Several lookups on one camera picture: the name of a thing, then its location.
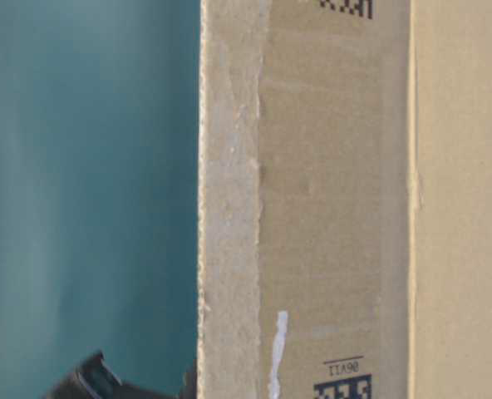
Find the brown cardboard surface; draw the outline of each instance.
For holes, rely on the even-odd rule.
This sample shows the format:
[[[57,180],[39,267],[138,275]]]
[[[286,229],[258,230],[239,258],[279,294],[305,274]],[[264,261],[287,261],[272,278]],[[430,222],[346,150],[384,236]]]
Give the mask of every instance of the brown cardboard surface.
[[[202,398],[492,398],[492,0],[360,4],[203,2]]]
[[[492,0],[416,4],[415,29],[416,397],[490,399]]]

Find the teal background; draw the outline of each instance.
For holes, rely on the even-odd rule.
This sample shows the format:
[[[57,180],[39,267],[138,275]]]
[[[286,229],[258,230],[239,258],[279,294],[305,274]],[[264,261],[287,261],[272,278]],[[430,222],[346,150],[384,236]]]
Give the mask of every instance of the teal background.
[[[0,399],[195,355],[198,1],[0,0]]]

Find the cardboard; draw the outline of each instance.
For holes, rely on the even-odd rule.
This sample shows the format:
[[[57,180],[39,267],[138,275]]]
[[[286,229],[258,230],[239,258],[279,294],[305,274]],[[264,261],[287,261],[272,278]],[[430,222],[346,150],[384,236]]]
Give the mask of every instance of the cardboard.
[[[202,2],[200,397],[492,398],[479,5]]]

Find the black plastic object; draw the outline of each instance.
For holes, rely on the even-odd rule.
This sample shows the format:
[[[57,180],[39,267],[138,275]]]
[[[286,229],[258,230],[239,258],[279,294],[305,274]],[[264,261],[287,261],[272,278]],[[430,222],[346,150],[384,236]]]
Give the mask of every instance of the black plastic object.
[[[104,362],[102,352],[85,360],[43,399],[196,399],[196,366],[184,375],[184,387],[172,397],[123,382]]]

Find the white tape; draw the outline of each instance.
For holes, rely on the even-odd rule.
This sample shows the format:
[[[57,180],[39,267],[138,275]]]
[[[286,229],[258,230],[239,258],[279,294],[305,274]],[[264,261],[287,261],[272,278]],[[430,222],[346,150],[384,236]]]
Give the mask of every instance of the white tape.
[[[281,387],[278,380],[278,369],[281,360],[283,359],[283,351],[285,349],[285,339],[287,338],[288,312],[278,312],[278,331],[273,339],[272,346],[272,369],[270,370],[270,383],[268,391],[270,399],[279,399]]]

